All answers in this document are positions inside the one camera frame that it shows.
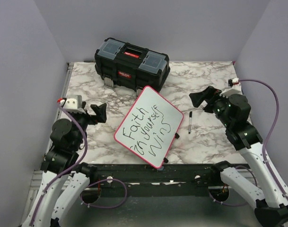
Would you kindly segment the black whiteboard marker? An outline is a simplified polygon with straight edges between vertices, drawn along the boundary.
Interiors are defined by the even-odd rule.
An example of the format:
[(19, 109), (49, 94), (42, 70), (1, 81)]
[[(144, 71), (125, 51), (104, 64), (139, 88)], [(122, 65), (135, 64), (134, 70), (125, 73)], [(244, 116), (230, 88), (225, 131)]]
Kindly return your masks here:
[(188, 134), (192, 131), (192, 111), (189, 112), (189, 124), (188, 124)]

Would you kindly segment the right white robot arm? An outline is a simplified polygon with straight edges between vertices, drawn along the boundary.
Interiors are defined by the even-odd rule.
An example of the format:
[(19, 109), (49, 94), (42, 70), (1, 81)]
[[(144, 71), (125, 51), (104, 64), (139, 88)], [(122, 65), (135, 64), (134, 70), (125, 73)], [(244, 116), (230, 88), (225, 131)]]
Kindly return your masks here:
[(192, 105), (215, 114), (226, 128), (226, 136), (250, 166), (259, 186), (239, 174), (227, 161), (213, 165), (210, 180), (232, 187), (254, 210), (263, 227), (280, 227), (288, 222), (288, 187), (275, 169), (265, 150), (265, 141), (248, 122), (251, 106), (239, 91), (218, 90), (212, 86), (198, 93), (190, 93)]

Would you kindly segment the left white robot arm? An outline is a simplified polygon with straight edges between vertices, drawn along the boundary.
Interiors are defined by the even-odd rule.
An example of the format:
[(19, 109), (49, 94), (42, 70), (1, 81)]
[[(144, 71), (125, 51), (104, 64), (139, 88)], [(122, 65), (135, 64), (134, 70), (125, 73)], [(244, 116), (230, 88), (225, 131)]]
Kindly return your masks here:
[(52, 126), (52, 146), (41, 164), (39, 191), (23, 227), (60, 226), (81, 192), (97, 183), (96, 167), (84, 163), (78, 151), (84, 145), (87, 153), (87, 127), (106, 123), (107, 104), (91, 105), (94, 115), (85, 109), (86, 102), (76, 98), (63, 98), (58, 105), (67, 118), (56, 120)]

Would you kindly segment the pink framed whiteboard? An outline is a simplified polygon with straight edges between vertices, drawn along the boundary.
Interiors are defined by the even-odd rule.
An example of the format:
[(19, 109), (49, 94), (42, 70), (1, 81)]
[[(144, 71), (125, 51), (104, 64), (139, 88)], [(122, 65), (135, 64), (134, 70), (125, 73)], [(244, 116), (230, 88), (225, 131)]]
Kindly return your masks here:
[(130, 152), (159, 169), (183, 119), (180, 110), (153, 88), (146, 86), (113, 137)]

